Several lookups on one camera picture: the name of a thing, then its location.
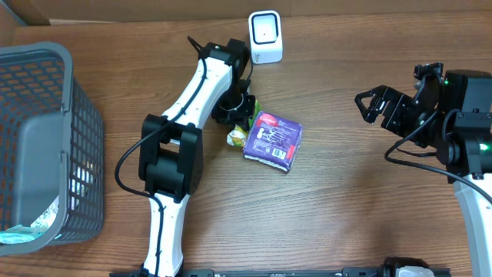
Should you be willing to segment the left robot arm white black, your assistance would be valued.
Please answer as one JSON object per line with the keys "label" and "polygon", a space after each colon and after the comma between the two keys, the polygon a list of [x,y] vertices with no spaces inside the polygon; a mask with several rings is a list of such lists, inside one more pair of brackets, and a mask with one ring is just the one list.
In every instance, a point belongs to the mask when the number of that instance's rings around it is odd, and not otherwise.
{"label": "left robot arm white black", "polygon": [[204,169],[203,128],[209,118],[227,127],[250,128],[255,97],[243,78],[251,58],[246,43],[191,42],[196,71],[176,102],[161,115],[148,115],[141,128],[138,176],[150,195],[148,255],[141,276],[178,276],[184,256],[185,210]]}

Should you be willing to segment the purple sanitary pad pack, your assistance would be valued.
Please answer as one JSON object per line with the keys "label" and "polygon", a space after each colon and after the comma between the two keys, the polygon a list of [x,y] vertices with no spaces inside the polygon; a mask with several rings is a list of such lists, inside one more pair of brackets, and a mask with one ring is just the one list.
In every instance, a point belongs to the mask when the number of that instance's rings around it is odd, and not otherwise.
{"label": "purple sanitary pad pack", "polygon": [[246,159],[290,172],[301,146],[303,125],[260,111],[243,148]]}

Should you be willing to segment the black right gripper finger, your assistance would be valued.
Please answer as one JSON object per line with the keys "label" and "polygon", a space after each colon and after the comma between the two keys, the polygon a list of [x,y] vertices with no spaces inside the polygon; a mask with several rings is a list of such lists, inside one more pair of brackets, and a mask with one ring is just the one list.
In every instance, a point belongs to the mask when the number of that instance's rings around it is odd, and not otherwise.
{"label": "black right gripper finger", "polygon": [[363,98],[369,98],[374,96],[381,96],[387,90],[386,85],[379,85],[378,87],[372,88],[366,92],[361,92],[355,96],[354,101],[356,103],[362,103]]}
{"label": "black right gripper finger", "polygon": [[366,96],[357,96],[354,101],[361,112],[363,120],[367,123],[374,124],[377,118],[377,101],[374,99],[374,96],[369,96],[370,102],[369,105],[366,106],[363,103],[364,98],[366,98]]}

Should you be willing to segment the green yellow snack pouch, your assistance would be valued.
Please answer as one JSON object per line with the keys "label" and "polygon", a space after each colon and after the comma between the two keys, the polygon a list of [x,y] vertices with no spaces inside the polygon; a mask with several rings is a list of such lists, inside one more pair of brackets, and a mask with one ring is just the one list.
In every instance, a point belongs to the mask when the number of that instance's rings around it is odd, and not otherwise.
{"label": "green yellow snack pouch", "polygon": [[[251,128],[254,124],[254,120],[258,116],[258,113],[261,110],[261,106],[258,100],[254,103],[254,112],[252,118],[248,119],[248,126]],[[230,131],[227,135],[227,143],[231,146],[235,147],[245,147],[246,141],[248,138],[248,131],[245,131],[239,125],[236,125],[232,131]]]}

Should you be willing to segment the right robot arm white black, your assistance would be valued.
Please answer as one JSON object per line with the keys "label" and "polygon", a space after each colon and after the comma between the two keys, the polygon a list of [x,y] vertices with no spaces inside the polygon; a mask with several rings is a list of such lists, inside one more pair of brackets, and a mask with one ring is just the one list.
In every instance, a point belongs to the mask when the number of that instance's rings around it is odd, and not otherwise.
{"label": "right robot arm white black", "polygon": [[447,177],[465,221],[472,273],[491,274],[491,74],[416,65],[414,96],[379,85],[355,96],[364,121],[400,136],[387,161]]}

